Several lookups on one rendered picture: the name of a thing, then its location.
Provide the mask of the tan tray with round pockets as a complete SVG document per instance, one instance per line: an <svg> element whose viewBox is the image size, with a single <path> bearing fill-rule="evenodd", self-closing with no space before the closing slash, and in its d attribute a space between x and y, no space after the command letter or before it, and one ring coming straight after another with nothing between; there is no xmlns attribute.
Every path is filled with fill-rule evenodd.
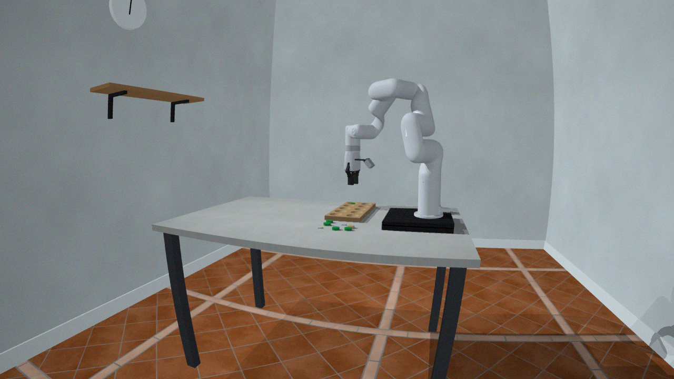
<svg viewBox="0 0 674 379"><path fill-rule="evenodd" d="M351 204L355 203L355 204ZM346 202L324 216L324 220L360 223L373 209L375 203ZM343 210L341 210L343 209ZM349 209L349 210L348 210ZM359 210L359 211L356 211ZM353 214L356 213L356 214ZM361 214L360 214L361 213ZM333 215L333 216L332 216ZM348 217L349 216L349 217Z"/></svg>

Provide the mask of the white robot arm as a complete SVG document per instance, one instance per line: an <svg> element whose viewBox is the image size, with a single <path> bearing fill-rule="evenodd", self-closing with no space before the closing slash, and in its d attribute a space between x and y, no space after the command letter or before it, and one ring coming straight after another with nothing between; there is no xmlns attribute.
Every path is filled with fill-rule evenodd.
<svg viewBox="0 0 674 379"><path fill-rule="evenodd" d="M435 132L428 90L419 83L391 78L373 83L368 93L373 100L369 111L375 117L374 122L371 125L346 126L346 151L360 151L360 139L374 139L380 134L384 127L384 115L396 98L413 99L413 113L407 113L402 118L401 132L407 158L411 162L421 163L418 211L414 216L434 219L443 217L443 213L450 213L451 208L441 208L440 205L443 148L437 140L423 139Z"/></svg>

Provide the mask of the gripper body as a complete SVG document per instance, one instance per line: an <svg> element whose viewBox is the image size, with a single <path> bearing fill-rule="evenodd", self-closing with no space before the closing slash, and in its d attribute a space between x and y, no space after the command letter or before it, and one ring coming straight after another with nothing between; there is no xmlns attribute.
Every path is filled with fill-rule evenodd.
<svg viewBox="0 0 674 379"><path fill-rule="evenodd" d="M361 161L356 161L354 159L360 159L360 151L346 151L345 158L344 158L344 170L346 171L346 167L348 165L348 162L350 163L350 171L358 171L361 168Z"/></svg>

